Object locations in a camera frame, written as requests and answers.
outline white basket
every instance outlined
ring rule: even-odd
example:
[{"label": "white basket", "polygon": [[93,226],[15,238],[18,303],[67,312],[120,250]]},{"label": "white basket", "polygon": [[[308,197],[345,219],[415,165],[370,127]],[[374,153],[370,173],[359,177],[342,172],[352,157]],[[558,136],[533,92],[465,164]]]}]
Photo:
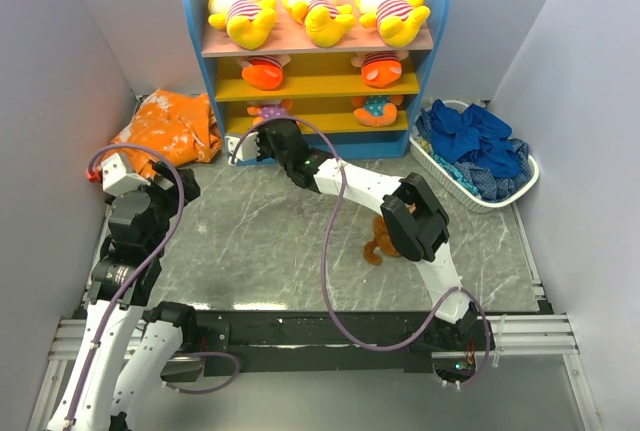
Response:
[{"label": "white basket", "polygon": [[[449,106],[454,105],[464,107],[464,109],[469,106],[462,101],[454,100],[443,101],[443,103]],[[460,185],[455,179],[453,179],[446,170],[442,169],[440,165],[436,163],[431,156],[429,156],[429,153],[422,149],[422,147],[416,142],[416,140],[414,139],[414,132],[412,132],[409,141],[411,143],[410,151],[413,157],[416,158],[416,160],[429,172],[429,174],[433,176],[442,186],[444,186],[447,191],[449,191],[458,201],[460,201],[464,207],[474,213],[488,213],[493,209],[509,206],[515,200],[520,198],[524,193],[529,191],[529,189],[531,189],[531,186],[535,184],[535,182],[538,180],[538,177],[540,176],[538,163],[536,163],[536,160],[533,159],[531,155],[529,155],[529,166],[531,167],[532,173],[531,179],[527,181],[527,183],[522,186],[517,192],[509,196],[504,201],[500,201],[498,203],[488,203],[486,201],[483,201],[482,199],[476,198],[473,194],[463,188],[462,185]]]}]

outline orange bag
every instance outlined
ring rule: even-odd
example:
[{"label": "orange bag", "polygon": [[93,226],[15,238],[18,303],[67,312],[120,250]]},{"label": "orange bag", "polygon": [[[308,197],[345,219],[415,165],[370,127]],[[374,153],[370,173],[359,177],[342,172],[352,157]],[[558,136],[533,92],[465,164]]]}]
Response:
[{"label": "orange bag", "polygon": [[[183,96],[158,89],[144,100],[136,115],[112,143],[134,143],[147,146],[175,166],[190,162],[208,163],[222,146],[209,97]],[[122,149],[136,172],[144,178],[156,173],[153,156],[134,149]]]}]

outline gray marble floor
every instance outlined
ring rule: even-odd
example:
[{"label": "gray marble floor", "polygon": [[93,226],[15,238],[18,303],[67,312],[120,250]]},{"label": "gray marble floor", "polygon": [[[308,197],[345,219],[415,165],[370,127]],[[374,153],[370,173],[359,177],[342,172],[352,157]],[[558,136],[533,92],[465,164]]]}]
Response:
[{"label": "gray marble floor", "polygon": [[[377,172],[424,175],[451,218],[452,254],[462,283],[490,311],[537,311],[513,210],[469,213],[410,156],[355,162]],[[162,260],[150,305],[180,301],[198,309],[324,310],[320,253],[331,196],[298,189],[276,166],[193,167],[202,189],[185,210]],[[342,207],[331,237],[330,281],[341,310],[427,310],[415,266],[362,257],[374,214]]]}]

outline blue clothing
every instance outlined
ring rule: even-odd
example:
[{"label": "blue clothing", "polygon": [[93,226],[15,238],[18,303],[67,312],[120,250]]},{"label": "blue clothing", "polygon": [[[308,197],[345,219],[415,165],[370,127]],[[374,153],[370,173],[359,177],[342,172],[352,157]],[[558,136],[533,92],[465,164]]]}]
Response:
[{"label": "blue clothing", "polygon": [[514,178],[496,178],[487,168],[471,162],[457,162],[454,164],[465,179],[478,188],[483,201],[490,203],[504,201],[524,186],[533,176],[529,166],[529,145],[520,139],[512,139],[511,144],[515,150],[519,167],[522,169],[520,174]]},{"label": "blue clothing", "polygon": [[431,121],[431,145],[449,163],[470,162],[486,168],[496,178],[521,173],[512,144],[511,127],[486,109],[472,104],[463,113],[433,103],[426,113]]},{"label": "blue clothing", "polygon": [[449,176],[455,179],[458,182],[458,184],[460,184],[460,186],[462,186],[464,189],[466,189],[476,197],[481,196],[480,190],[476,186],[471,184],[471,182],[464,177],[464,174],[462,174],[458,170],[458,168],[456,168],[453,164],[449,164],[447,161],[445,161],[441,156],[438,156],[437,154],[432,154],[431,157],[436,163],[438,163],[438,165],[441,168],[443,168],[447,173],[449,173]]},{"label": "blue clothing", "polygon": [[433,158],[433,160],[436,163],[438,163],[438,166],[440,166],[447,173],[449,173],[449,176],[451,176],[453,179],[455,179],[460,186],[462,186],[464,189],[469,191],[475,197],[477,197],[477,198],[480,197],[480,191],[478,190],[478,188],[476,188],[473,184],[471,184],[469,181],[467,181],[466,178],[462,175],[462,173],[460,171],[458,171],[458,168],[456,168],[454,165],[449,164],[448,162],[446,162],[444,159],[442,159],[441,156],[438,156],[437,154],[434,154],[433,153],[433,147],[431,146],[431,144],[426,139],[424,139],[422,136],[418,135],[418,136],[416,136],[415,141],[416,141],[416,143],[418,143],[418,145],[427,154],[429,154],[429,156],[431,156]]},{"label": "blue clothing", "polygon": [[[443,114],[445,114],[445,124],[444,124],[445,127],[448,126],[452,121],[455,121],[455,118],[447,119],[448,118],[446,116],[447,113],[448,111],[446,110],[443,111]],[[470,119],[471,121],[474,121],[478,117],[478,115],[482,117],[482,114],[484,114],[484,113],[478,113],[478,114],[476,113],[477,113],[477,110],[472,110],[470,115],[466,119]],[[434,114],[435,113],[432,113],[431,111],[427,112],[424,109],[420,112],[420,116],[418,116],[418,120],[416,121],[416,128],[418,129],[418,133],[427,142],[431,143],[433,147],[433,153],[431,153],[431,156],[444,170],[446,170],[449,173],[450,176],[452,176],[454,179],[456,179],[456,181],[458,181],[461,184],[462,182],[465,182],[467,185],[477,188],[478,193],[476,194],[472,192],[472,194],[479,195],[483,201],[487,201],[487,202],[503,201],[508,197],[510,197],[511,195],[513,195],[518,189],[524,186],[524,184],[526,184],[531,179],[533,173],[529,166],[529,145],[519,139],[511,139],[508,141],[505,140],[511,146],[511,149],[513,150],[514,156],[517,160],[517,166],[518,166],[517,175],[513,177],[508,177],[508,178],[496,177],[492,173],[490,168],[480,165],[477,161],[475,163],[472,161],[464,161],[464,155],[463,155],[461,156],[461,159],[459,161],[453,161],[453,167],[457,169],[464,177],[464,180],[457,179],[455,174],[452,173],[451,169],[443,165],[443,163],[441,163],[438,160],[438,159],[444,159],[444,163],[449,164],[449,161],[446,158],[444,158],[444,156],[442,157],[438,156],[439,153],[436,152],[436,145],[434,143],[434,139],[436,140],[438,139],[438,138],[435,138],[435,136],[438,133],[434,131],[432,127]],[[496,118],[496,120],[493,120],[493,119],[481,120],[479,123],[479,126],[482,128],[482,133],[487,133],[487,134],[493,133],[494,135],[504,135],[505,133],[507,133],[507,129],[508,129],[507,136],[510,135],[511,128],[505,123],[503,123],[501,120],[499,120],[498,118]],[[473,131],[468,132],[466,134],[466,137],[468,137],[472,133]],[[449,146],[446,149],[451,151],[452,149],[455,149],[455,148],[452,148],[451,146]],[[486,161],[482,158],[480,159],[479,162],[486,163]]]}]

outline small brown plush toy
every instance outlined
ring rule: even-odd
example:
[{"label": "small brown plush toy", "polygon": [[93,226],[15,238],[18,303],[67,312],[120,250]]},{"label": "small brown plush toy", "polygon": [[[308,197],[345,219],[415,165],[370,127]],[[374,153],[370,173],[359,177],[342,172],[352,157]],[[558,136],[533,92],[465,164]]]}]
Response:
[{"label": "small brown plush toy", "polygon": [[389,230],[384,222],[384,218],[380,215],[376,215],[373,218],[373,240],[364,245],[364,259],[370,264],[376,266],[382,263],[382,258],[374,253],[376,248],[380,248],[387,256],[398,257],[400,253],[396,251],[396,248],[391,244],[391,238],[389,237]]}]

